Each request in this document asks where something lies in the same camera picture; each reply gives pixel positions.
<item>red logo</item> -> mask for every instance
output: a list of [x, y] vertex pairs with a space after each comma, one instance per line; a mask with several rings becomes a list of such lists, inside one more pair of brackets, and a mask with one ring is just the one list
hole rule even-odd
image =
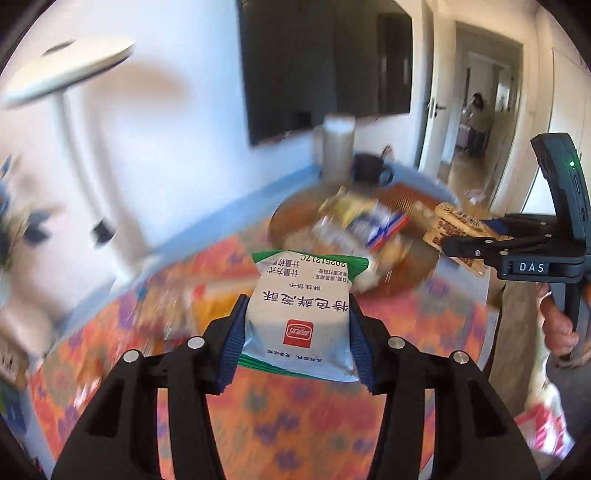
[[287, 320], [283, 344], [310, 348], [310, 344], [312, 343], [312, 332], [314, 332], [314, 324], [312, 322], [305, 322], [304, 320]]

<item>wall-mounted tv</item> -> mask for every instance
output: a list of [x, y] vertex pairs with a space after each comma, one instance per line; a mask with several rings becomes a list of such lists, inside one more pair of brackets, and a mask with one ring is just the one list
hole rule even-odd
[[252, 145], [327, 113], [409, 113], [411, 17], [392, 0], [238, 0]]

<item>floor lamp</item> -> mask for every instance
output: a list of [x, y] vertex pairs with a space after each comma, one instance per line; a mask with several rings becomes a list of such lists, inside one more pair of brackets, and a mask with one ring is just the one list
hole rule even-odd
[[123, 37], [86, 38], [60, 43], [41, 57], [31, 60], [9, 80], [1, 94], [5, 108], [14, 108], [48, 97], [54, 112], [56, 135], [63, 154], [69, 159], [84, 193], [90, 213], [89, 229], [95, 248], [112, 264], [116, 272], [114, 288], [124, 288], [137, 279], [145, 268], [154, 263], [149, 257], [132, 262], [121, 251], [125, 239], [115, 236], [115, 226], [107, 220], [107, 195], [100, 188], [94, 169], [82, 160], [74, 138], [67, 108], [66, 91], [76, 83], [100, 75], [130, 57], [134, 42]]

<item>black mug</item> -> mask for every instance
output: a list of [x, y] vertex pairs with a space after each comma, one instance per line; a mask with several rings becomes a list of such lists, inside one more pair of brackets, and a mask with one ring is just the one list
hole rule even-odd
[[[385, 172], [388, 172], [388, 180], [382, 183], [380, 180]], [[353, 178], [358, 183], [365, 183], [371, 186], [384, 186], [394, 179], [394, 171], [390, 165], [384, 164], [383, 158], [368, 153], [360, 153], [359, 155], [355, 155]]]

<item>white lamp head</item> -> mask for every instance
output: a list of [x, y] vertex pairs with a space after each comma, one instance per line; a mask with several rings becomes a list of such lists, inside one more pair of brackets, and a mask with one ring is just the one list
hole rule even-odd
[[65, 90], [129, 58], [134, 44], [125, 37], [98, 37], [56, 45], [14, 74], [1, 101], [10, 108]]

